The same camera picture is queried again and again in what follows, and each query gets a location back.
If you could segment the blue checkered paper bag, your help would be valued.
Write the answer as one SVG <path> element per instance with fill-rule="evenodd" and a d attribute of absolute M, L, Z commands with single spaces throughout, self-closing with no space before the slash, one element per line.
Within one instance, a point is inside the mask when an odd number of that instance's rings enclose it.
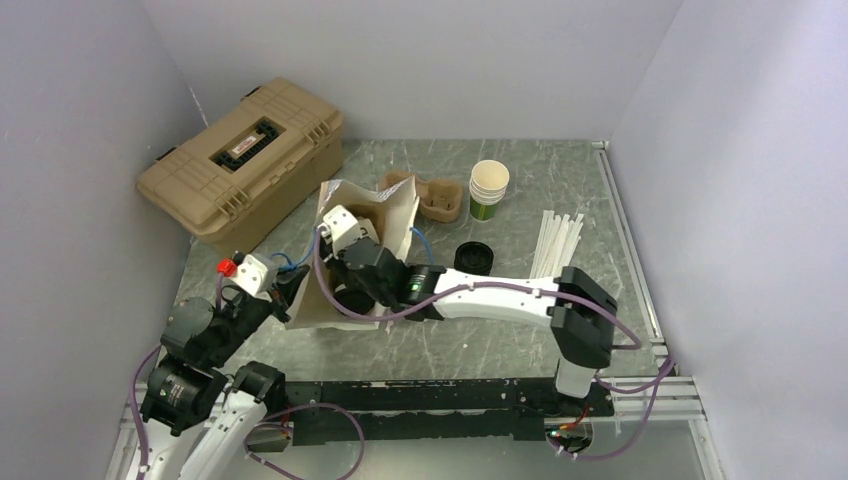
<path fill-rule="evenodd" d="M 343 205 L 359 220 L 363 236 L 390 250 L 399 260 L 408 256 L 413 241 L 411 228 L 418 211 L 419 196 L 412 179 L 381 191 L 370 191 L 347 180 L 329 180 L 321 184 L 313 226 L 318 229 L 322 217 L 336 205 Z M 339 311 L 332 303 L 333 292 L 341 286 L 329 271 L 319 249 L 308 259 L 309 276 L 302 282 L 285 323 L 288 330 L 338 329 L 342 331 L 376 330 L 379 317 L 387 308 L 376 305 L 360 320 Z"/>

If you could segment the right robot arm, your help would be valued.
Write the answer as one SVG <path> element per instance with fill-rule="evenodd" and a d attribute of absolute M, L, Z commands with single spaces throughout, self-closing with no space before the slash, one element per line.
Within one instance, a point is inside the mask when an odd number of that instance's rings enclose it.
<path fill-rule="evenodd" d="M 611 363 L 618 302 L 579 268 L 536 279 L 480 276 L 407 265 L 369 238 L 346 248 L 322 239 L 319 258 L 385 307 L 384 321 L 482 318 L 548 328 L 560 351 L 551 401 L 564 415 L 588 404 L 594 375 Z"/>

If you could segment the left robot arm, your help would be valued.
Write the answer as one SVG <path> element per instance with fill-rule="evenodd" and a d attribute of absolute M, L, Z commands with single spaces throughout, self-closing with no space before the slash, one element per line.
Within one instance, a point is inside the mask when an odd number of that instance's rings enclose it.
<path fill-rule="evenodd" d="M 287 309 L 309 267 L 278 273 L 267 298 L 216 280 L 214 301 L 181 300 L 160 338 L 165 354 L 150 372 L 144 397 L 130 394 L 138 433 L 137 479 L 211 479 L 226 454 L 259 419 L 279 417 L 288 403 L 285 375 L 250 361 L 233 378 L 221 367 L 270 317 Z"/>

